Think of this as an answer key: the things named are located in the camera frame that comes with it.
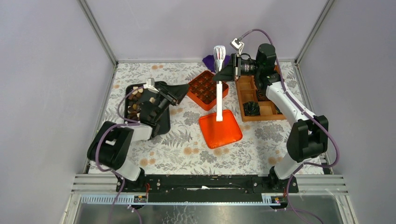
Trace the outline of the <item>white handled metal tongs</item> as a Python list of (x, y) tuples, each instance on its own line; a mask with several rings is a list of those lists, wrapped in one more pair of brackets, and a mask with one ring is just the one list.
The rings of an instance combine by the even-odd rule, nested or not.
[[(215, 71), (218, 73), (222, 70), (224, 65), (224, 60), (226, 57), (226, 48), (223, 45), (217, 45), (213, 48), (213, 57), (215, 63)], [(223, 121), (223, 109), (222, 109), (222, 82), (216, 81), (216, 121)]]

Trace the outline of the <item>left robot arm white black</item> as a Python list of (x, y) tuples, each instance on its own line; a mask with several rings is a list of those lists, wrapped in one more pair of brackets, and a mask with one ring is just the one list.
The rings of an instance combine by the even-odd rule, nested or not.
[(124, 106), (123, 120), (117, 124), (105, 121), (87, 150), (87, 158), (98, 169), (111, 171), (127, 179), (134, 192), (144, 188), (142, 168), (127, 161), (130, 144), (150, 140), (170, 130), (170, 105), (179, 105), (189, 91), (188, 84), (168, 85), (148, 80), (130, 85), (119, 103)]

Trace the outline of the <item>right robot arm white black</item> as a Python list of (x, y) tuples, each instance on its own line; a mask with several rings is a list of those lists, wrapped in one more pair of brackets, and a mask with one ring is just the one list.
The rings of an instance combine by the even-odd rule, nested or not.
[(256, 58), (244, 59), (242, 53), (231, 54), (225, 64), (226, 49), (222, 45), (213, 48), (216, 74), (213, 80), (235, 82), (241, 76), (252, 76), (256, 89), (265, 95), (284, 115), (291, 126), (286, 142), (287, 153), (275, 165), (268, 179), (269, 189), (280, 192), (290, 178), (310, 158), (315, 158), (327, 150), (328, 120), (324, 115), (317, 116), (297, 100), (289, 91), (277, 69), (275, 47), (264, 43), (258, 47)]

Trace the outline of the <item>orange chocolate box with tray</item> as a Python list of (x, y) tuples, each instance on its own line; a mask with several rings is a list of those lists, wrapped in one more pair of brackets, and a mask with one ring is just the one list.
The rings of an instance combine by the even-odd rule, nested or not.
[(211, 71), (205, 70), (188, 83), (187, 96), (205, 111), (216, 105), (217, 84), (213, 77)]

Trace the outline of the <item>purple cloth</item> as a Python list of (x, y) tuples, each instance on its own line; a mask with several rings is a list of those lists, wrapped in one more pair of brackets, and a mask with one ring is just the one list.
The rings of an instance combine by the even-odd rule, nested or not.
[[(226, 66), (230, 59), (231, 59), (230, 55), (226, 55), (223, 65)], [(202, 59), (202, 62), (204, 63), (204, 65), (207, 67), (208, 70), (210, 70), (213, 73), (216, 73), (215, 60), (213, 55), (207, 55)]]

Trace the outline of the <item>black plastic tray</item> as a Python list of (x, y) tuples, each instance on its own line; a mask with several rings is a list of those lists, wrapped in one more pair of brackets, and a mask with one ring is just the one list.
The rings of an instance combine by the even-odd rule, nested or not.
[(160, 93), (153, 93), (146, 89), (140, 89), (136, 94), (131, 94), (125, 99), (123, 115), (128, 120), (136, 119), (145, 125), (149, 125), (153, 128), (151, 138), (166, 134), (170, 130), (170, 110), (159, 109), (162, 114), (158, 117), (156, 122), (149, 119), (141, 119), (148, 113), (148, 109), (152, 109), (159, 106), (164, 100), (164, 97)]

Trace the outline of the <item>dark rolled tie left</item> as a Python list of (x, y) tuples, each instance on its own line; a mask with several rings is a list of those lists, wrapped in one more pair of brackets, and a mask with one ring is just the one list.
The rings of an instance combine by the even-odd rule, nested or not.
[(245, 116), (259, 116), (260, 107), (257, 102), (248, 101), (243, 104), (243, 111)]

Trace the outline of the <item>wooden compartment organizer box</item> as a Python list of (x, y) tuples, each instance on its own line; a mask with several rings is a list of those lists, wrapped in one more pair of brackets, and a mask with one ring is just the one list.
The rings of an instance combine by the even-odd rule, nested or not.
[[(279, 111), (275, 104), (257, 90), (254, 76), (241, 76), (240, 79), (235, 82), (235, 85), (240, 107), (240, 117), (243, 122), (285, 119), (285, 116)], [(259, 116), (245, 116), (243, 104), (248, 101), (254, 101), (259, 104)]]

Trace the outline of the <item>orange box lid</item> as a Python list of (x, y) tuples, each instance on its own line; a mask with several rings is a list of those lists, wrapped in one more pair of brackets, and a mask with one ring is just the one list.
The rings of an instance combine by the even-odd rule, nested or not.
[(243, 137), (242, 131), (231, 110), (223, 110), (223, 120), (216, 121), (216, 113), (199, 118), (198, 123), (207, 146), (216, 149)]

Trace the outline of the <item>floral patterned table mat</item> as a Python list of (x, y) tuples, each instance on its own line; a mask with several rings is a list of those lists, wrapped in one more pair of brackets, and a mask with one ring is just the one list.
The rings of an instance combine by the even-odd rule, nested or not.
[[(203, 63), (120, 63), (106, 105), (104, 120), (121, 123), (117, 112), (126, 88), (152, 77), (170, 85), (186, 84), (206, 70)], [(127, 161), (146, 174), (179, 175), (266, 175), (286, 154), (290, 125), (286, 120), (243, 122), (234, 83), (223, 101), (224, 109), (235, 116), (242, 139), (210, 149), (198, 120), (208, 114), (189, 97), (178, 106), (170, 106), (171, 129), (148, 141), (132, 142)]]

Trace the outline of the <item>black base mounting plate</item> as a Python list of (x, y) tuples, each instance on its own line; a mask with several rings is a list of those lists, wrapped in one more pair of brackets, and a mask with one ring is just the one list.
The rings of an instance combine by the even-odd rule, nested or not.
[(298, 193), (295, 177), (258, 175), (142, 175), (117, 179), (117, 192), (142, 193), (150, 203), (260, 203), (263, 194)]

